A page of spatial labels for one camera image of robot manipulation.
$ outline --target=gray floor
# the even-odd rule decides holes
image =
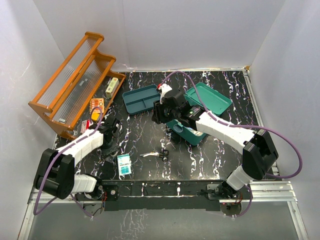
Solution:
[[[28,239],[298,239],[286,202],[253,202],[235,220],[221,214],[201,209],[142,209],[103,212],[90,220],[73,203],[51,204],[34,218]]]

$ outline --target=scissors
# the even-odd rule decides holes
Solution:
[[[148,153],[140,154],[141,157],[147,157],[147,156],[155,156],[162,158],[162,161],[167,162],[168,161],[168,156],[169,156],[169,150],[163,149],[161,152],[157,151],[151,151]]]

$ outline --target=black marble table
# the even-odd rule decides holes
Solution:
[[[203,82],[232,100],[231,106],[222,118],[234,124],[257,125],[257,118],[250,99],[242,71],[189,71],[195,83]],[[231,146],[213,136],[206,136],[197,146],[166,127],[151,120],[153,111],[128,115],[122,94],[148,85],[158,85],[169,72],[127,72],[126,79],[114,99],[106,117],[113,116],[121,121],[117,143],[120,153],[129,154],[132,174],[119,176],[116,157],[104,158],[98,148],[87,155],[75,169],[76,174],[91,174],[102,180],[133,181],[183,181],[183,180],[224,180],[231,171],[242,163],[242,156]],[[96,92],[95,98],[105,97],[109,79],[106,79]],[[187,91],[191,83],[176,74],[167,83],[172,88]],[[89,119],[89,108],[82,115],[74,130],[80,135],[81,122]],[[65,139],[57,137],[55,147],[66,144]],[[155,156],[141,157],[140,154],[169,150],[169,161],[163,162]]]

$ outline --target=orange wooden frame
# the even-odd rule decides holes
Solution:
[[[57,93],[54,92],[54,99],[51,101],[48,105],[43,105],[38,103],[38,101],[41,99],[41,97],[46,93],[46,91],[49,89],[51,84],[55,81],[57,76],[61,73],[61,71],[64,69],[64,67],[67,66],[69,61],[73,58],[73,56],[77,53],[77,51],[80,49],[80,47],[85,43],[88,39],[94,39],[96,42],[92,46],[92,48],[89,50],[87,55],[83,58],[81,63],[78,65],[78,67],[74,70],[74,72],[70,75],[70,77],[66,80],[63,87],[57,91]],[[72,50],[72,52],[69,54],[69,56],[63,61],[63,63],[60,65],[60,67],[56,70],[56,72],[52,75],[52,77],[48,80],[48,82],[43,86],[43,88],[40,90],[40,92],[35,96],[35,98],[30,101],[28,104],[29,106],[61,137],[67,138],[70,140],[75,139],[75,137],[69,133],[69,131],[73,131],[75,125],[77,124],[77,121],[81,117],[81,115],[84,113],[86,107],[88,106],[88,103],[90,99],[94,96],[95,92],[103,82],[106,76],[118,78],[119,79],[119,86],[115,90],[115,93],[113,97],[110,99],[108,105],[105,108],[105,111],[103,113],[103,116],[107,113],[110,105],[112,104],[118,90],[122,86],[123,82],[126,79],[126,76],[121,73],[116,73],[111,71],[111,67],[116,61],[116,58],[111,55],[103,54],[98,51],[99,44],[104,40],[104,36],[99,33],[94,32],[86,32],[84,37],[81,39],[81,41],[76,45],[76,47]],[[86,70],[90,66],[90,64],[96,61],[98,68],[102,72],[102,75],[97,80],[95,86],[90,91],[89,95],[85,98],[84,102],[82,103],[82,106],[80,108],[80,111],[76,114],[74,119],[72,120],[71,124],[64,124],[58,121],[55,121],[53,118],[55,114],[58,112],[59,108],[62,106],[62,104],[65,102],[69,94],[72,92],[72,90],[75,88],[81,77],[85,74]],[[108,61],[107,66],[103,66],[103,64],[100,64],[101,61]]]

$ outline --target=white and yellow box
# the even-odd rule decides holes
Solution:
[[[110,81],[109,86],[105,90],[106,97],[112,98],[118,86],[119,86],[119,79],[116,77],[113,77]]]

